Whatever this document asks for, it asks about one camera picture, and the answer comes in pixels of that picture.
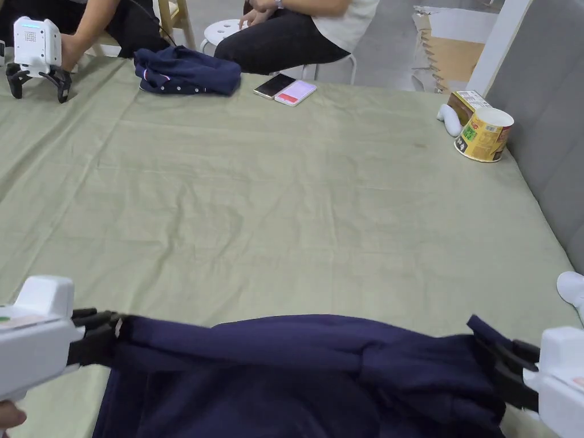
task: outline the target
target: phone screen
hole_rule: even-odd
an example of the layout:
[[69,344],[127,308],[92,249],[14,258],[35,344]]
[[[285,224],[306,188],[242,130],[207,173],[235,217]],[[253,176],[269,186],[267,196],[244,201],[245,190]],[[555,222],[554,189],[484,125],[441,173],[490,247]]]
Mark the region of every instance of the phone screen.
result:
[[255,89],[257,93],[273,98],[284,88],[296,82],[296,79],[283,75],[282,73],[274,76],[267,82],[264,82]]

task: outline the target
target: hand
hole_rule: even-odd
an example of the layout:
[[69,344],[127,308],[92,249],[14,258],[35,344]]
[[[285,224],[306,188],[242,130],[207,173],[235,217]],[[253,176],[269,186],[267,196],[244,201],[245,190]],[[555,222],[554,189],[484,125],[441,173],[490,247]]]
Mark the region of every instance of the hand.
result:
[[26,414],[14,406],[14,403],[0,402],[0,429],[20,426],[25,420]]
[[255,9],[252,9],[239,19],[239,29],[241,30],[245,23],[248,24],[248,27],[263,23],[267,21],[267,19],[270,18],[272,14],[273,11],[258,12]]
[[277,8],[274,0],[249,0],[249,4],[258,12],[266,12]]
[[83,53],[85,53],[85,45],[79,41],[75,35],[61,34],[61,68],[65,71],[71,72],[77,65]]

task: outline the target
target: cable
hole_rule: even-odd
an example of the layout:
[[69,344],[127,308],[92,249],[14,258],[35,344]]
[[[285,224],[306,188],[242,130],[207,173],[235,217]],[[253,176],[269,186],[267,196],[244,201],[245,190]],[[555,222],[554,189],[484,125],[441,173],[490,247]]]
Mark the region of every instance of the cable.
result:
[[158,27],[160,27],[160,30],[163,31],[166,34],[166,36],[168,37],[168,39],[172,42],[172,45],[175,46],[175,47],[177,47],[174,39],[166,31],[166,29],[164,29],[164,27],[162,27],[160,25],[160,21],[158,20],[158,18],[155,15],[152,16],[150,14],[150,11],[148,9],[146,9],[145,7],[143,7],[141,4],[139,4],[136,0],[129,0],[129,1],[132,2],[135,6],[138,6],[140,9],[142,9],[142,11],[148,16],[148,18],[150,18]]

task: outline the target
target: white stool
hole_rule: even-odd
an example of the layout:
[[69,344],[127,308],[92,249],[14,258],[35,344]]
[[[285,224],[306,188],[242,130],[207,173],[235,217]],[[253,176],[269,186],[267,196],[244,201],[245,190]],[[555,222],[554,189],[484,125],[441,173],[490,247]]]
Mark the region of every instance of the white stool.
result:
[[[345,58],[343,58],[341,60],[338,60],[336,62],[341,62],[341,61],[344,61],[344,60],[351,61],[351,64],[352,64],[351,81],[349,83],[351,85],[354,85],[355,84],[355,75],[357,74],[357,60],[355,59],[355,57],[351,53],[349,56],[346,56]],[[308,67],[308,65],[305,65],[305,66],[302,67],[302,79],[304,79],[304,74],[306,72],[307,67]],[[315,67],[314,67],[314,80],[315,81],[318,80],[318,74],[320,73],[320,67],[321,67],[321,64],[316,64]]]
[[213,23],[205,29],[205,39],[201,41],[199,51],[205,53],[205,46],[207,44],[212,44],[217,47],[225,38],[237,32],[239,32],[239,20],[223,20]]

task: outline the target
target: cardboard box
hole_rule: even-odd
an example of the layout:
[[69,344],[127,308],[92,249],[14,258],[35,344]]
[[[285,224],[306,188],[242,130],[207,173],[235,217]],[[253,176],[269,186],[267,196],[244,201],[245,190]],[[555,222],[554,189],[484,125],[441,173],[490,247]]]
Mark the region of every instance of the cardboard box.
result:
[[412,76],[424,91],[464,90],[498,15],[415,6],[418,30]]
[[453,92],[447,105],[456,112],[462,126],[468,123],[478,108],[492,108],[479,93],[472,90]]

